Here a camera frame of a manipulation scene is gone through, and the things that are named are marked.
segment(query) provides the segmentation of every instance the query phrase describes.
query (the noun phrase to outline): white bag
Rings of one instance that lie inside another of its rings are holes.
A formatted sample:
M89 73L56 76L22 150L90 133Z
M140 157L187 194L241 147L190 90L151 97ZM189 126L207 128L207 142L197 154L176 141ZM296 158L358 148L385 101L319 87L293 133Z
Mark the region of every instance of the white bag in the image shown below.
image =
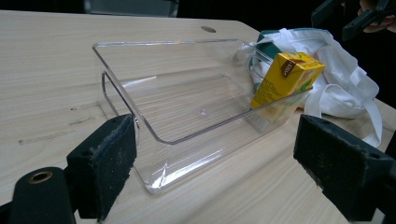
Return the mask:
M301 105L305 114L321 118L324 113L355 119L367 112L375 131L362 140L373 147L379 146L382 118L374 102L379 88L329 32L314 28L281 29L265 35L262 32L259 41L251 44L258 49L262 49L261 45L267 45L266 48L275 47L284 52L305 52L324 63L325 70ZM250 70L255 82L258 77L262 80L268 68L266 63L253 63Z

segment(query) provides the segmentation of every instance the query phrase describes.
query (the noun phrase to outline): transparent plastic bin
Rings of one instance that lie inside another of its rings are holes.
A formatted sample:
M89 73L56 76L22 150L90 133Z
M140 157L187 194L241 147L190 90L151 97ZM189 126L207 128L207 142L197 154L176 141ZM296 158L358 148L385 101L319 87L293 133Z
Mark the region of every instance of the transparent plastic bin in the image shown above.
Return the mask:
M100 64L98 104L108 119L134 115L134 168L151 193L201 173L283 125L306 94L250 109L249 62L271 60L237 39L97 43L92 48ZM265 117L280 108L287 108L283 116Z

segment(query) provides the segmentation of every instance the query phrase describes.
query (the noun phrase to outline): wooden table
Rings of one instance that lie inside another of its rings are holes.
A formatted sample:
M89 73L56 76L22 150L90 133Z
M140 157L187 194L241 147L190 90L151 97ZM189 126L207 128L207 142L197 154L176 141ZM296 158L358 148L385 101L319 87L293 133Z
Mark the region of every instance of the wooden table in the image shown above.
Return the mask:
M250 42L258 34L239 21L0 11L0 204L12 200L23 175L46 166L64 168L65 156L105 122L96 104L92 44ZM385 150L396 129L396 111L376 102L384 127L378 148ZM347 223L292 157L300 114L163 194L148 193L132 170L106 223ZM367 116L327 119L358 137L373 130Z

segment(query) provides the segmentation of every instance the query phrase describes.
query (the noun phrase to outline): human hand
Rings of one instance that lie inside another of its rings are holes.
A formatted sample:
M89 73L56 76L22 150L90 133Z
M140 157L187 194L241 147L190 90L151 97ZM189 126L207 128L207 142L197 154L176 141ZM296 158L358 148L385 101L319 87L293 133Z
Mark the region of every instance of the human hand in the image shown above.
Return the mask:
M360 15L361 13L363 13L363 11L367 9L373 9L373 8L375 8L375 2L373 0L361 0L361 8L358 11L358 15ZM388 29L396 33L396 19L394 15L387 16L379 24L376 22L371 23L363 30L363 32L373 33L384 29Z

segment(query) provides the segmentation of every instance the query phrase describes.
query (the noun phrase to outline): yellow box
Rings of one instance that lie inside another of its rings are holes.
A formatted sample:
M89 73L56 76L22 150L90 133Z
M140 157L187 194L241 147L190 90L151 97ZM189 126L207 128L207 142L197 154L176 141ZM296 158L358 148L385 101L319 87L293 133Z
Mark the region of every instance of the yellow box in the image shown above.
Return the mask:
M255 109L295 92L311 88L324 68L325 64L303 52L278 53L257 89L250 107ZM270 111L264 110L261 115L267 119L283 118L289 116L298 104L299 102L293 102L287 105L272 106Z

